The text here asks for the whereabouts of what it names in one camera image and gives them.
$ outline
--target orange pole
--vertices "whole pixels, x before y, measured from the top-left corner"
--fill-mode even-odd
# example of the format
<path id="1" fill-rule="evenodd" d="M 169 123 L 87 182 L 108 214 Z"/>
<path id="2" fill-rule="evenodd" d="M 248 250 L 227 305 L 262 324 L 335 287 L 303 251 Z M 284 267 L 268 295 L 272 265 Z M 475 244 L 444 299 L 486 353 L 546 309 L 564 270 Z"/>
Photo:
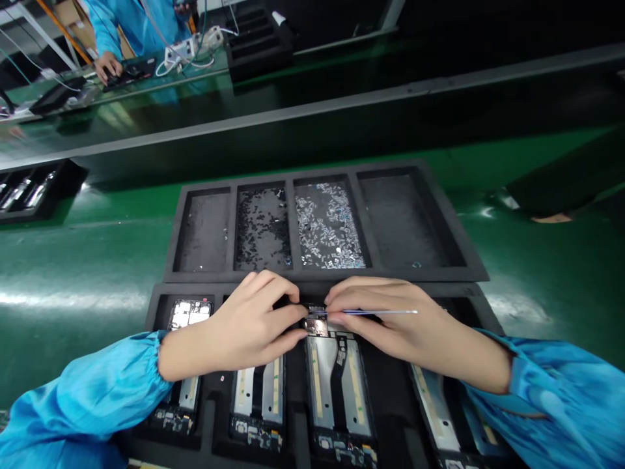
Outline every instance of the orange pole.
<path id="1" fill-rule="evenodd" d="M 67 40 L 70 42 L 70 44 L 73 45 L 74 49 L 76 49 L 76 52 L 78 52 L 80 54 L 80 56 L 83 58 L 83 60 L 85 62 L 87 62 L 89 65 L 91 65 L 91 59 L 89 59 L 89 56 L 83 52 L 83 49 L 78 44 L 76 44 L 76 41 L 74 40 L 74 38 L 70 35 L 70 33 L 67 32 L 67 29 L 65 29 L 65 26 L 63 26 L 58 21 L 57 17 L 48 8 L 48 6 L 45 4 L 44 0 L 37 0 L 37 3 L 44 9 L 44 12 L 46 12 L 46 14 L 52 19 L 52 21 L 54 21 L 54 24 L 63 33 L 63 36 L 65 36 L 67 38 Z"/>

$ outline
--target hand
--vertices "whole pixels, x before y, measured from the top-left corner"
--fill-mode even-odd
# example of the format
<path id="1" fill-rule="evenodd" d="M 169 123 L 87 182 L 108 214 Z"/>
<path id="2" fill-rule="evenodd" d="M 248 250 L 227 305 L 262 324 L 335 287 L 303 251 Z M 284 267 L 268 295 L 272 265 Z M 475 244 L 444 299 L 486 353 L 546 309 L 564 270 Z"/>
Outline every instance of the hand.
<path id="1" fill-rule="evenodd" d="M 174 11 L 183 19 L 188 19 L 197 10 L 197 2 L 180 3 L 174 6 Z"/>
<path id="2" fill-rule="evenodd" d="M 359 334 L 388 355 L 492 393 L 506 393 L 510 354 L 498 342 L 465 326 L 411 283 L 352 277 L 330 290 L 328 321 Z M 344 309 L 417 310 L 380 315 L 382 324 Z"/>
<path id="3" fill-rule="evenodd" d="M 109 81 L 105 69 L 108 69 L 112 76 L 121 76 L 124 71 L 124 67 L 122 67 L 113 53 L 109 51 L 103 53 L 102 56 L 95 61 L 95 66 L 98 78 L 100 78 L 100 81 L 105 85 Z"/>
<path id="4" fill-rule="evenodd" d="M 265 365 L 291 350 L 307 332 L 283 332 L 308 311 L 300 305 L 273 310 L 285 294 L 299 303 L 298 288 L 285 278 L 269 270 L 250 273 L 210 319 L 165 336 L 158 363 L 163 379 Z"/>

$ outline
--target black foam tray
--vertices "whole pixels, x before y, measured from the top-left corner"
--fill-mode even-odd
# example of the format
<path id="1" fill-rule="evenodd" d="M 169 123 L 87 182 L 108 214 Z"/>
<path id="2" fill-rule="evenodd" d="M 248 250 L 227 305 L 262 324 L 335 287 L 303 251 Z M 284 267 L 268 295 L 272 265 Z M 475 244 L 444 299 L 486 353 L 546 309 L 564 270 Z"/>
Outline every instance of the black foam tray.
<path id="1" fill-rule="evenodd" d="M 332 285 L 306 282 L 298 284 L 298 287 L 303 301 L 322 301 Z M 503 333 L 477 285 L 423 283 L 419 286 L 467 325 Z M 237 284 L 232 283 L 158 284 L 152 293 L 145 328 L 149 331 L 165 328 L 176 299 L 207 298 L 214 302 L 215 309 L 219 309 L 236 287 Z M 426 420 L 421 414 L 407 363 L 385 355 L 366 341 L 359 342 L 378 440 L 380 469 L 437 467 Z M 303 343 L 300 343 L 286 355 L 286 440 L 280 455 L 253 450 L 229 438 L 232 372 L 216 372 L 201 378 L 197 434 L 185 444 L 177 440 L 156 441 L 132 429 L 118 433 L 115 441 L 127 456 L 171 469 L 344 469 L 345 466 L 311 459 L 305 374 L 305 352 Z M 516 457 L 484 462 L 492 468 L 523 467 Z"/>
<path id="2" fill-rule="evenodd" d="M 26 208 L 28 198 L 52 171 L 55 171 L 54 177 L 39 202 L 32 208 Z M 50 218 L 59 200 L 75 195 L 86 176 L 87 170 L 70 160 L 38 163 L 2 171 L 0 201 L 17 188 L 24 178 L 29 178 L 32 183 L 6 210 L 0 210 L 0 224 Z"/>
<path id="3" fill-rule="evenodd" d="M 319 257 L 311 257 L 311 249 L 301 243 L 309 239 L 309 232 L 308 225 L 299 224 L 298 197 L 316 203 L 316 220 L 321 217 L 334 233 L 345 233 L 341 220 L 327 217 L 331 196 L 319 189 L 324 185 L 345 195 L 365 268 L 321 268 L 315 264 Z M 324 249 L 326 258 L 334 255 L 327 252 L 334 248 Z M 408 281 L 488 280 L 447 196 L 422 160 L 184 186 L 164 280 L 236 282 L 263 268 L 293 281 L 336 281 L 353 275 Z"/>

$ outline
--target blue anti-static smock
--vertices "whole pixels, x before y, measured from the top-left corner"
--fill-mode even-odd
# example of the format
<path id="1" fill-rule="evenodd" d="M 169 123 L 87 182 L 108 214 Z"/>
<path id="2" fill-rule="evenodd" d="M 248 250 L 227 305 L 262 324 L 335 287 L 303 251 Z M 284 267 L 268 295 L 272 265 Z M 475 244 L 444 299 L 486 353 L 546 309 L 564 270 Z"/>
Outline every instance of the blue anti-static smock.
<path id="1" fill-rule="evenodd" d="M 22 395 L 0 434 L 0 467 L 125 468 L 111 435 L 144 420 L 169 391 L 164 332 L 137 334 L 70 363 Z M 469 388 L 487 422 L 531 468 L 623 467 L 625 375 L 563 342 L 498 338 L 515 355 L 507 395 Z"/>
<path id="2" fill-rule="evenodd" d="M 141 0 L 167 40 L 173 44 L 191 37 L 184 19 L 175 11 L 175 0 Z M 85 0 L 96 35 L 98 54 L 112 52 L 122 59 L 117 26 L 121 26 L 137 56 L 165 50 L 165 44 L 148 19 L 139 0 Z"/>

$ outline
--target worker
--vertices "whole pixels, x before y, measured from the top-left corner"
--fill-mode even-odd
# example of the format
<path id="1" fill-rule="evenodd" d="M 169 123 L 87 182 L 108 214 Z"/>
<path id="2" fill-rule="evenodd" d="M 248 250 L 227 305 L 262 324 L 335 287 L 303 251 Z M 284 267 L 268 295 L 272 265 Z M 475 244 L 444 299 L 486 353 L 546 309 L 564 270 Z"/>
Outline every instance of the worker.
<path id="1" fill-rule="evenodd" d="M 307 336 L 284 333 L 308 313 L 297 305 L 273 310 L 284 294 L 299 302 L 293 283 L 251 273 L 204 322 L 133 335 L 72 361 L 15 402 L 0 434 L 0 467 L 125 468 L 111 435 L 147 418 L 173 382 L 272 362 Z M 622 467 L 625 375 L 605 361 L 563 342 L 471 329 L 401 280 L 353 277 L 335 285 L 326 304 L 329 321 L 389 355 L 461 380 L 530 468 Z M 418 314 L 381 315 L 379 324 L 345 309 Z"/>
<path id="2" fill-rule="evenodd" d="M 117 27 L 121 27 L 136 56 L 165 49 L 191 37 L 187 21 L 197 10 L 195 2 L 176 0 L 85 0 L 96 35 L 99 58 L 96 73 L 103 83 L 121 76 L 122 50 Z"/>

